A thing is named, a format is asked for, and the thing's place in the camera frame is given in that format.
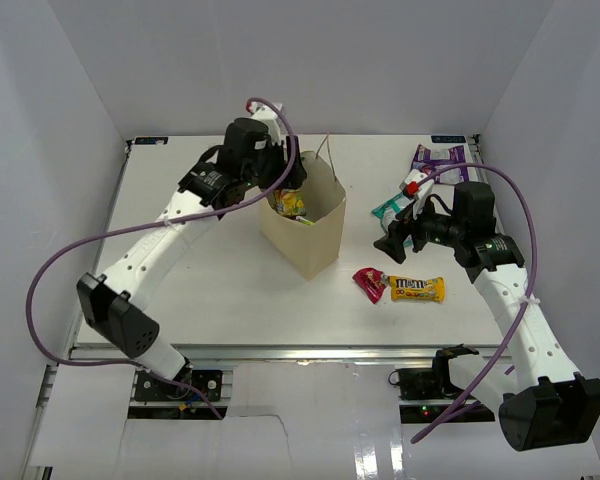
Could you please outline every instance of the paper bag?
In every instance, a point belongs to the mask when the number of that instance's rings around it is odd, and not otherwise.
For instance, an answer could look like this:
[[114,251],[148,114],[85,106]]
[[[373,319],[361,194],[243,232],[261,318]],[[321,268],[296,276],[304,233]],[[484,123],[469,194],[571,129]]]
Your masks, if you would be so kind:
[[340,254],[346,193],[331,167],[315,152],[302,152],[307,179],[300,191],[307,214],[305,225],[272,208],[273,198],[259,203],[260,231],[306,279],[311,280]]

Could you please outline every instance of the white wall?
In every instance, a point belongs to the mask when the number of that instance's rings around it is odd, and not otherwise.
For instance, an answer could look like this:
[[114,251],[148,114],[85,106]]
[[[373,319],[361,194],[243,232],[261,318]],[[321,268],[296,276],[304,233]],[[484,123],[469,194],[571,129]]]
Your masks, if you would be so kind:
[[125,138],[221,133],[251,95],[303,133],[482,131],[551,0],[49,0]]
[[[483,138],[486,162],[529,200],[551,326],[582,373],[600,378],[600,0],[553,4]],[[528,246],[517,201],[496,187],[505,229]],[[600,455],[600,421],[594,441]]]
[[[55,250],[102,230],[124,143],[44,0],[0,0],[0,480],[19,478],[45,361],[26,289]],[[94,249],[61,261],[35,314],[58,351]]]

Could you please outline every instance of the white table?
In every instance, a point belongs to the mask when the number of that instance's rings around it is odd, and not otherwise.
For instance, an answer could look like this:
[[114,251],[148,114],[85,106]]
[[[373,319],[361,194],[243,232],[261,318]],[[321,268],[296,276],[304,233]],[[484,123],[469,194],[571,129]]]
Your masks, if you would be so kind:
[[[300,136],[301,150],[315,150],[323,138]],[[199,155],[221,141],[218,136],[170,137],[166,145],[134,146],[111,228],[153,221]],[[407,261],[397,265],[372,246],[382,231],[370,210],[398,192],[418,143],[434,147],[425,135],[331,137],[336,173],[347,191],[342,247],[339,260],[310,282],[262,236],[257,208],[250,207],[227,215],[183,256],[146,313],[177,344],[498,344],[502,337],[491,313],[451,249],[427,245],[417,255],[408,251]],[[326,158],[326,148],[321,156]],[[466,145],[465,156],[471,159]],[[451,203],[452,187],[436,189]],[[98,272],[117,261],[140,235],[107,240]],[[363,267],[420,279],[442,276],[446,299],[441,304],[394,303],[385,292],[372,305],[351,279]],[[107,343],[83,327],[78,346]]]

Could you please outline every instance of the yellow candy wrapper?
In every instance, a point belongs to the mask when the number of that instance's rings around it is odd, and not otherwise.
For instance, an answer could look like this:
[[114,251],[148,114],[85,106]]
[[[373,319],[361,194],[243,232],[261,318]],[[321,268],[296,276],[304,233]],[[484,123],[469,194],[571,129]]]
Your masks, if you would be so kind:
[[296,217],[307,214],[300,190],[276,190],[274,192],[274,200],[276,202],[276,211],[280,215]]
[[414,280],[412,278],[389,276],[391,300],[414,298],[416,300],[444,300],[444,280],[442,277],[430,280]]

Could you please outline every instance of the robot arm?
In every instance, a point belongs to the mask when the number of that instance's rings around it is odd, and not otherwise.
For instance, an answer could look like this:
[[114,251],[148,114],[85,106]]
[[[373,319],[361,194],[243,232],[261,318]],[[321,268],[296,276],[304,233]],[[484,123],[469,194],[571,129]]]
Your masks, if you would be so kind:
[[[491,187],[463,182],[454,189],[450,215],[432,202],[433,181],[412,171],[401,188],[413,203],[398,213],[374,246],[402,263],[403,243],[411,236],[414,252],[428,242],[453,248],[456,261],[486,301],[503,336],[526,302],[526,312],[508,344],[516,380],[491,370],[472,395],[497,414],[516,450],[585,442],[600,415],[600,380],[585,379],[556,340],[539,302],[527,299],[527,271],[515,241],[497,234]],[[449,384],[465,389],[485,366],[478,352],[464,347],[440,350],[433,368]]]
[[[251,118],[238,118],[225,132],[224,143],[211,147],[180,180],[164,208],[158,228],[144,235],[100,276],[85,273],[77,284],[86,323],[122,353],[149,370],[180,381],[188,360],[162,335],[160,326],[143,313],[154,292],[182,254],[220,217],[178,222],[173,218],[235,205],[250,188],[266,189],[286,167],[279,120],[266,106],[251,105]],[[289,143],[297,138],[286,138]],[[209,160],[217,154],[215,163]],[[299,161],[280,188],[299,188],[306,172]]]

